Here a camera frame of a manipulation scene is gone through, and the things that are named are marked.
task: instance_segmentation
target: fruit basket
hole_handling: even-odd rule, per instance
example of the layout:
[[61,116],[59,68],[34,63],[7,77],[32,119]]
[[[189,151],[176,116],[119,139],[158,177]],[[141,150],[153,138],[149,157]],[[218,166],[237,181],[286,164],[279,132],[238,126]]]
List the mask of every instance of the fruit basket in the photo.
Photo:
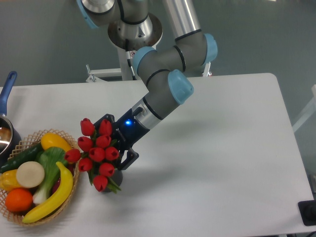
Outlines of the fruit basket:
[[[69,135],[68,133],[64,132],[64,131],[59,131],[59,130],[55,130],[55,129],[51,129],[51,130],[44,130],[44,131],[38,131],[35,132],[33,135],[29,135],[28,137],[24,138],[24,140],[20,141],[19,145],[17,145],[15,147],[15,150],[12,151],[10,158],[15,157],[17,154],[19,154],[20,152],[22,152],[23,150],[37,144],[40,142],[41,138],[43,135],[47,134],[47,133],[54,133],[54,134],[58,134],[60,135],[62,138],[64,138],[67,143],[72,147],[72,148],[76,148],[78,149],[78,145],[76,140]],[[51,221],[52,219],[54,219],[56,216],[58,216],[58,214],[60,214],[65,207],[69,204],[69,202],[71,201],[74,192],[76,190],[77,187],[77,183],[78,183],[78,179],[79,179],[79,169],[78,169],[78,163],[76,163],[76,166],[74,168],[74,173],[73,173],[73,187],[71,189],[71,192],[69,194],[69,196],[67,197],[67,199],[63,202],[63,204],[61,206],[59,206],[54,212],[52,212],[51,214],[47,215],[46,217],[32,222],[32,223],[23,223],[22,219],[23,219],[23,215],[21,214],[16,214],[16,213],[12,213],[9,210],[7,210],[6,206],[5,206],[5,199],[8,195],[8,192],[0,189],[0,213],[3,214],[3,216],[9,221],[9,222],[13,222],[17,225],[20,226],[37,226],[37,225],[41,225],[41,224],[45,224],[49,221]]]

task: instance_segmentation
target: cooking pot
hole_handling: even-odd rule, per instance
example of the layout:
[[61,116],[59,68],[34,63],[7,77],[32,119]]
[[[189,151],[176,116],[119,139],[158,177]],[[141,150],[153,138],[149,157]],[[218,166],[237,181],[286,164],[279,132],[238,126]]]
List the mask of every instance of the cooking pot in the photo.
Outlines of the cooking pot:
[[0,167],[8,160],[12,150],[21,141],[20,134],[6,117],[7,101],[16,77],[16,72],[9,73],[0,94]]

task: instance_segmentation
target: yellow pepper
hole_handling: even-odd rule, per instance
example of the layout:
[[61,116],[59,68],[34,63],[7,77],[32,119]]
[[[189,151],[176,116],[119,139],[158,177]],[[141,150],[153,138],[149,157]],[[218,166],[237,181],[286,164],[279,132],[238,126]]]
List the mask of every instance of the yellow pepper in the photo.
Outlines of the yellow pepper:
[[58,134],[50,132],[42,136],[40,143],[44,150],[47,150],[50,147],[59,147],[67,152],[72,149],[64,138]]
[[52,213],[68,198],[74,185],[74,178],[69,169],[62,162],[56,162],[60,169],[60,185],[56,192],[50,196],[45,202],[34,207],[22,219],[23,223],[32,223],[38,221]]
[[17,169],[9,170],[0,176],[1,189],[10,192],[13,189],[22,188],[22,186],[16,180],[16,171]]

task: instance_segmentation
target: blue joint cap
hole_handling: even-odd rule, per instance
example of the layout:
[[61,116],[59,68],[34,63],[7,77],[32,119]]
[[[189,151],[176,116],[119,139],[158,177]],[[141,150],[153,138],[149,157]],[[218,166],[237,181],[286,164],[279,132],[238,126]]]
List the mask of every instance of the blue joint cap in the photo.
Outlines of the blue joint cap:
[[156,51],[153,47],[142,47],[140,48],[134,55],[133,57],[133,68],[136,71],[136,73],[138,74],[138,66],[140,64],[140,61],[142,61],[143,57],[149,53],[150,51]]
[[84,20],[86,21],[86,23],[88,24],[88,26],[89,26],[91,29],[96,29],[96,28],[98,28],[98,26],[93,23],[93,21],[91,20],[91,18],[89,17],[89,15],[86,13],[84,7],[82,6],[81,0],[77,0],[77,4],[78,4],[78,7],[79,7],[79,9],[80,9],[80,12],[81,12],[81,14],[83,15]]
[[194,92],[189,80],[178,69],[168,74],[168,84],[175,101],[182,105]]
[[203,65],[213,61],[217,56],[217,44],[214,37],[211,34],[204,34],[204,36],[207,42],[207,53]]

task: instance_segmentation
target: cucumber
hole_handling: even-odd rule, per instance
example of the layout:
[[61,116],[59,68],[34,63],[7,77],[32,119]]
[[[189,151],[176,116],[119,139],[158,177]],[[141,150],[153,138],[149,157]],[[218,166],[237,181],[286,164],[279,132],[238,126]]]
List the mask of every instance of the cucumber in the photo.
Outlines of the cucumber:
[[3,174],[6,171],[17,169],[21,164],[27,161],[34,161],[36,159],[36,155],[40,151],[43,151],[43,148],[39,142],[36,145],[20,152],[15,157],[8,159],[8,161],[1,167],[0,173]]

